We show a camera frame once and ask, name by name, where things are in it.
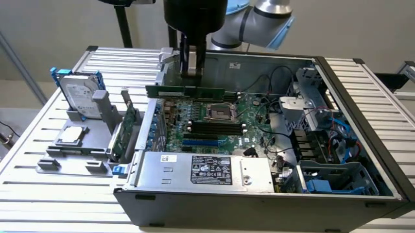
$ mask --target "power supply label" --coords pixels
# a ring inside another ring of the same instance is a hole
[[[233,185],[231,158],[193,156],[190,181],[197,184]]]

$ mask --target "slotted metal table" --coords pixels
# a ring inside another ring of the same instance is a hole
[[[74,70],[101,70],[111,102],[126,110],[121,95],[130,89],[141,111],[147,109],[145,86],[157,78],[161,50],[102,48],[83,55]],[[415,184],[414,116],[385,90],[365,65],[352,59],[328,59],[365,116],[384,140],[405,173]],[[125,180],[99,177],[39,174],[43,158],[69,118],[69,104],[55,92],[15,147],[0,163],[0,231],[7,232],[223,232],[214,230],[139,228],[113,195],[111,186]],[[413,233],[415,212],[400,219],[378,219],[354,233]]]

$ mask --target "warning label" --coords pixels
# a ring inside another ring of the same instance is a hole
[[[193,183],[233,185],[231,171],[230,157],[193,156]]]

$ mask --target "white wall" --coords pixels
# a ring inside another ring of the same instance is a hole
[[[167,46],[162,2],[127,11],[137,47]],[[382,72],[415,60],[414,0],[291,0],[291,5],[298,19],[279,53],[364,58]],[[114,8],[98,0],[0,0],[0,30],[39,81],[51,81],[51,66],[73,67],[89,45],[123,45]],[[6,59],[0,52],[0,79],[21,79]]]

